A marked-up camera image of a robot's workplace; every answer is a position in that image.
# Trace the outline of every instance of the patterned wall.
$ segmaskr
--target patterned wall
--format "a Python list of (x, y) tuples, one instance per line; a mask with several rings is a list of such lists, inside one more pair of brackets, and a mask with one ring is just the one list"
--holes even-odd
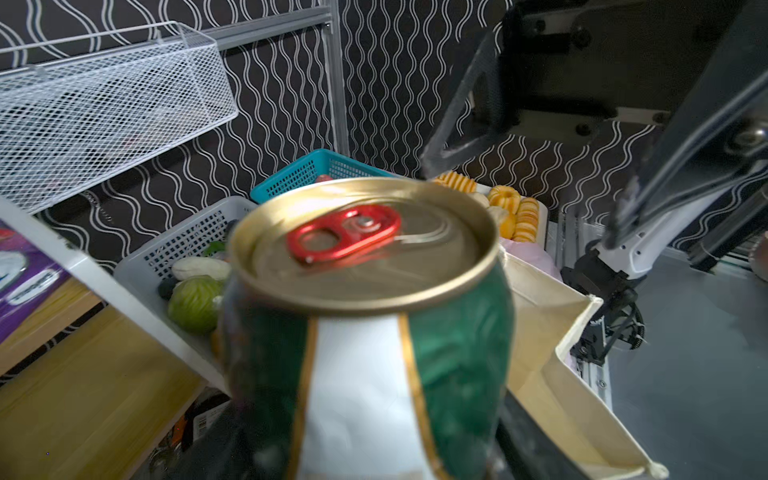
[[(205, 29), (313, 3), (316, 0), (13, 0), (4, 5), (0, 45), (166, 20)], [(108, 46), (90, 43), (93, 51)], [(48, 49), (48, 55), (66, 54)], [(43, 210), (38, 218), (112, 271), (130, 252), (197, 211), (230, 195), (247, 196), (290, 161), (333, 147), (318, 29), (233, 48), (223, 59), (239, 117)], [(2, 60), (9, 68), (25, 59), (8, 55)], [(26, 60), (32, 63), (35, 58)]]
[[(447, 87), (452, 52), (494, 25), (489, 0), (355, 2), (342, 0), (349, 146), (368, 164), (413, 176)], [(462, 120), (469, 114), (468, 104)], [(511, 135), (456, 170), (489, 186), (512, 185), (551, 211), (579, 206), (606, 221), (638, 158), (660, 129), (611, 122), (587, 147)], [(735, 210), (765, 175), (724, 194), (674, 242), (686, 249)]]

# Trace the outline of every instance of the blue basket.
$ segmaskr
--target blue basket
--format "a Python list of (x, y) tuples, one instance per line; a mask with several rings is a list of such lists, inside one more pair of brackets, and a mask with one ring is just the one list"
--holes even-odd
[(354, 177), (394, 177), (376, 167), (321, 148), (304, 155), (291, 165), (283, 168), (250, 191), (254, 202), (263, 204), (272, 197), (294, 188), (312, 184), (320, 175), (330, 175), (334, 180)]

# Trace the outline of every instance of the gold can lid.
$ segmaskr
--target gold can lid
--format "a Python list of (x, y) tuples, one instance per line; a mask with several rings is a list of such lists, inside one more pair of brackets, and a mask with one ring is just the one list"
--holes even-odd
[(229, 248), (254, 295), (311, 313), (372, 314), (471, 288), (492, 267), (497, 238), (465, 194), (357, 178), (270, 200), (237, 225)]

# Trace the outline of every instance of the green can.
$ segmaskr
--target green can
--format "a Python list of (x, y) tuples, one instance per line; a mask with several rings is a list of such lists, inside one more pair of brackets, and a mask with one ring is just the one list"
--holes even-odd
[(228, 248), (222, 360), (266, 477), (483, 477), (515, 318), (479, 204), (336, 180), (266, 202)]

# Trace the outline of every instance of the pink plastic bag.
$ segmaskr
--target pink plastic bag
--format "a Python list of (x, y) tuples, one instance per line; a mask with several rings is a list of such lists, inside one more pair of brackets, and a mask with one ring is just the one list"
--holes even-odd
[(538, 243), (515, 242), (506, 238), (499, 238), (498, 242), (510, 255), (535, 266), (560, 282), (563, 281), (563, 277), (560, 276), (560, 270), (555, 266), (554, 260)]

